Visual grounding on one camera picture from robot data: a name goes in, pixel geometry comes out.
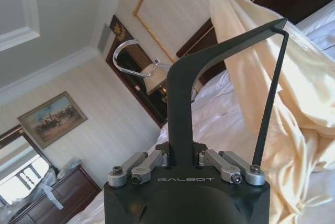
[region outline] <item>mirror frame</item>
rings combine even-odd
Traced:
[[[27,142],[32,146],[32,148],[40,155],[48,164],[49,168],[53,168],[56,175],[58,174],[58,169],[51,163],[51,161],[45,156],[45,154],[38,148],[38,146],[31,140],[31,138],[24,132],[21,125],[17,125],[10,130],[6,131],[4,134],[0,135],[0,149],[9,143],[13,142],[20,136],[23,136]]]

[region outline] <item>lamp shade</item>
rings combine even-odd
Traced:
[[[154,64],[149,64],[143,71],[142,74],[150,74]],[[147,94],[150,95],[153,91],[155,91],[166,79],[168,72],[166,69],[156,67],[155,71],[151,76],[147,76],[144,78],[144,84],[146,85]]]

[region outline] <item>window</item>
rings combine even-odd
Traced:
[[[24,198],[41,181],[49,169],[49,164],[40,155],[35,155],[27,163],[0,181],[0,195],[12,204],[16,199]]]

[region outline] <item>cream curtain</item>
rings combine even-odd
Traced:
[[[210,0],[218,42],[281,16],[250,0]],[[272,110],[262,169],[271,184],[270,223],[296,223],[304,206],[329,200],[306,198],[312,171],[335,168],[335,64],[292,24]],[[225,61],[245,123],[258,135],[282,36]]]

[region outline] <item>mirror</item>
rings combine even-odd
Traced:
[[[51,163],[17,126],[0,136],[0,207],[27,197]]]

